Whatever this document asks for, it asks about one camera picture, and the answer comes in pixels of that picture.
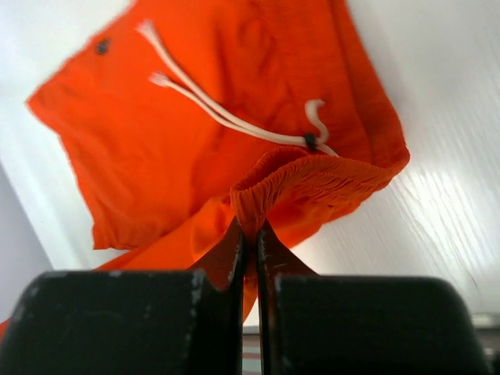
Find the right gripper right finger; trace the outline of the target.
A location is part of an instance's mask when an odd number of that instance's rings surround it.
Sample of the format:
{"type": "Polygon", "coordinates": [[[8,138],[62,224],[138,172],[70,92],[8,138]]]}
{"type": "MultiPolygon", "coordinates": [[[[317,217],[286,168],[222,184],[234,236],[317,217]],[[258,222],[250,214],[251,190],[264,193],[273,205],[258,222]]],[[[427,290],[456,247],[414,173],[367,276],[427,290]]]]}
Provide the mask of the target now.
{"type": "Polygon", "coordinates": [[[265,374],[489,374],[467,307],[433,277],[320,276],[257,237],[265,374]]]}

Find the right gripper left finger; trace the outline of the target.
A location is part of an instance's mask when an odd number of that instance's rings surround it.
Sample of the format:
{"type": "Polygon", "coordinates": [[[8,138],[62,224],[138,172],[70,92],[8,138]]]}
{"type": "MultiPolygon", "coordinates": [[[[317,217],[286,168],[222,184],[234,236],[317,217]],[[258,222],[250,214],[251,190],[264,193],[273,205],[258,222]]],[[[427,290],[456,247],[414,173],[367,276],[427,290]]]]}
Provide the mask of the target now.
{"type": "Polygon", "coordinates": [[[1,340],[2,373],[241,373],[244,248],[233,221],[184,271],[43,273],[1,340]]]}

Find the orange shorts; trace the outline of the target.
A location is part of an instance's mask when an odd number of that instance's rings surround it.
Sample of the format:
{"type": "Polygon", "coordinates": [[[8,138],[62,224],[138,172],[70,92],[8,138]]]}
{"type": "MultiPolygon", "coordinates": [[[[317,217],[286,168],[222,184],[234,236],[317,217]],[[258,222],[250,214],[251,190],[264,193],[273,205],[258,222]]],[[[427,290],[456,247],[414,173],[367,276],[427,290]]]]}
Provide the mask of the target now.
{"type": "Polygon", "coordinates": [[[136,1],[27,99],[105,270],[192,266],[237,221],[293,247],[409,162],[344,1],[136,1]]]}

